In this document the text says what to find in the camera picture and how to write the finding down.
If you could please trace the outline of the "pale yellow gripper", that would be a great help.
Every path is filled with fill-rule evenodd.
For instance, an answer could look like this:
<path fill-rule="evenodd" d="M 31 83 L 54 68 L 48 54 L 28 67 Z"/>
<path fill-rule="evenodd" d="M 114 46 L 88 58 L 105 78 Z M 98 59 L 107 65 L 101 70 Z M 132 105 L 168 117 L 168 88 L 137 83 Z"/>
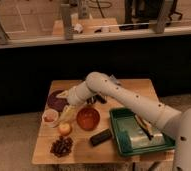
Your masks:
<path fill-rule="evenodd" d="M 68 90 L 64 90 L 56 95 L 56 98 L 67 98 L 69 95 Z M 60 125 L 66 124 L 66 122 L 72 120 L 77 114 L 77 107 L 72 105 L 66 105 L 61 113 L 60 121 L 54 121 L 52 128 L 56 128 Z"/>

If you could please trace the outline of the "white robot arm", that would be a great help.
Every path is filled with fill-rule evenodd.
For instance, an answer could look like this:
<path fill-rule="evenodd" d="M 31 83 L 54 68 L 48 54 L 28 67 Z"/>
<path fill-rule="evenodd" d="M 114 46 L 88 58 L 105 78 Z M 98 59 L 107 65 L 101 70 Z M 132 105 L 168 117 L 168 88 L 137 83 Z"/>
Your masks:
<path fill-rule="evenodd" d="M 123 88 L 104 73 L 91 72 L 80 84 L 63 90 L 57 98 L 66 98 L 72 106 L 82 105 L 95 94 L 103 94 L 131 109 L 164 134 L 175 140 L 173 171 L 191 171 L 191 108 L 185 112 Z"/>

